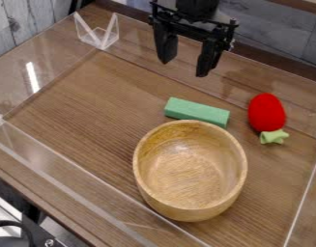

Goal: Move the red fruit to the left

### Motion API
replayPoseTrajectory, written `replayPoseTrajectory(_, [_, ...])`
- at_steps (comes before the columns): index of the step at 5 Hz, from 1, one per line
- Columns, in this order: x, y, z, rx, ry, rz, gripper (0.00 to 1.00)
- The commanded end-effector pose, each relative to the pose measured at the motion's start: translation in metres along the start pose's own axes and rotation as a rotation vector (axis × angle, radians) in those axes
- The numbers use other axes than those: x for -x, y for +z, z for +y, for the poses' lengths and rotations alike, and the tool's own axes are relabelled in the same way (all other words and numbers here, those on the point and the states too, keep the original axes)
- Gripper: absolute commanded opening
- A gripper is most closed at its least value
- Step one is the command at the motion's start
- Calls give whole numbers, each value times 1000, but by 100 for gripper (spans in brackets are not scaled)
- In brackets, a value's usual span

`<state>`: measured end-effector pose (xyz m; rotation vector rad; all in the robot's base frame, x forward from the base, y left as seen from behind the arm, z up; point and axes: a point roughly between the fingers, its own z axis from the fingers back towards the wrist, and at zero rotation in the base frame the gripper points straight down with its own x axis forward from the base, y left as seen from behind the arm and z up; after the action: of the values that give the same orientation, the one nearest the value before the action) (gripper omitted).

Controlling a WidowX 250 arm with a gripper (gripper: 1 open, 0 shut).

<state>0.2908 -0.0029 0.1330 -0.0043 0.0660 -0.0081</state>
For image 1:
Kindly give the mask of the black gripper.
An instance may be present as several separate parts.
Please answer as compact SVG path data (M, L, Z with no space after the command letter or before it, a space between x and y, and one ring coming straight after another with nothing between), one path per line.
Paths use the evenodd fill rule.
M150 25L154 29L158 59L168 64L176 58L178 35L202 41L197 77L205 77L217 66L223 50L233 49L239 20L221 11L220 3L221 0L150 1Z

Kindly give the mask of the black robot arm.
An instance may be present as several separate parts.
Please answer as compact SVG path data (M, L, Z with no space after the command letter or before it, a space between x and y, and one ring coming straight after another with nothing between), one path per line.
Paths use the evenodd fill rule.
M223 53L233 49L239 21L221 12L220 0L176 0L172 7L153 0L150 5L149 24L160 61L168 64L176 58L180 36L198 41L196 76L205 77L219 65Z

